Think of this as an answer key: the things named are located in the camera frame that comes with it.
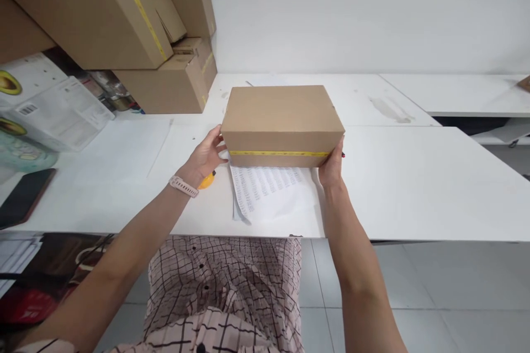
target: phone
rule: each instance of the phone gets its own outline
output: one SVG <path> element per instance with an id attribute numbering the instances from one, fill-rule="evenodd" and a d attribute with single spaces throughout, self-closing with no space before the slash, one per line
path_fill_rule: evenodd
<path id="1" fill-rule="evenodd" d="M 0 207 L 0 229 L 26 222 L 57 170 L 49 168 L 24 175 Z"/>

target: yellow tape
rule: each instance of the yellow tape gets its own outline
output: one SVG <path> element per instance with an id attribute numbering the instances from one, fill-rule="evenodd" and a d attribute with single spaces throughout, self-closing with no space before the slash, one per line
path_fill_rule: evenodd
<path id="1" fill-rule="evenodd" d="M 229 151 L 231 156 L 309 156 L 327 157 L 329 152 Z"/>
<path id="2" fill-rule="evenodd" d="M 147 14 L 145 13 L 144 6 L 142 6 L 142 3 L 140 0 L 134 0 L 134 2 L 138 6 L 138 10 L 140 11 L 140 14 L 142 14 L 142 17 L 144 18 L 144 21 L 147 24 L 147 27 L 149 31 L 151 32 L 151 35 L 153 36 L 155 44 L 158 47 L 158 50 L 160 51 L 160 54 L 162 54 L 164 61 L 167 61 L 166 53 L 164 52 L 164 49 L 162 48 L 162 44 L 160 44 L 160 40 L 158 39 L 155 33 L 155 30 L 153 29 L 153 25 L 151 25 L 151 22 L 149 21 L 149 18 L 147 17 Z"/>
<path id="3" fill-rule="evenodd" d="M 204 63 L 203 70 L 202 70 L 203 74 L 204 74 L 204 72 L 206 72 L 206 68 L 208 67 L 208 65 L 210 64 L 210 62 L 212 61 L 213 58 L 214 58 L 214 53 L 211 52 L 210 55 L 208 55 L 208 58 L 206 59 L 206 62 Z"/>

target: watch strap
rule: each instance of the watch strap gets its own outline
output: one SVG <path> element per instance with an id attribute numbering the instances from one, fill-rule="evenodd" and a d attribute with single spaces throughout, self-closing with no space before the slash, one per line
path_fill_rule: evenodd
<path id="1" fill-rule="evenodd" d="M 172 176 L 169 179 L 169 185 L 172 188 L 175 188 L 177 190 L 180 190 L 183 193 L 186 193 L 191 198 L 195 198 L 199 194 L 199 191 L 197 189 L 191 187 L 186 182 L 184 182 L 184 180 L 181 177 L 176 176 L 176 175 Z"/>

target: plaid dress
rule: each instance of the plaid dress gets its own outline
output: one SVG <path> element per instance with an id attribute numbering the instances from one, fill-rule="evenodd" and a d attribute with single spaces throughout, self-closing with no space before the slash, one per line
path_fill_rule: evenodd
<path id="1" fill-rule="evenodd" d="M 304 352 L 300 268 L 299 239 L 169 237 L 149 264 L 144 339 L 112 352 Z M 39 350 L 76 351 L 59 340 L 19 349 Z"/>

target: avocado print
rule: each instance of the avocado print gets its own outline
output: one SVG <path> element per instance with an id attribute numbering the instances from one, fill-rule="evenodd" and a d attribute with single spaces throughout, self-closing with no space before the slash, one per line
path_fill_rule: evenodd
<path id="1" fill-rule="evenodd" d="M 0 70 L 0 93 L 20 95 L 22 86 L 9 72 Z"/>
<path id="2" fill-rule="evenodd" d="M 10 135 L 26 135 L 28 133 L 20 124 L 4 119 L 3 117 L 0 117 L 0 131 Z"/>

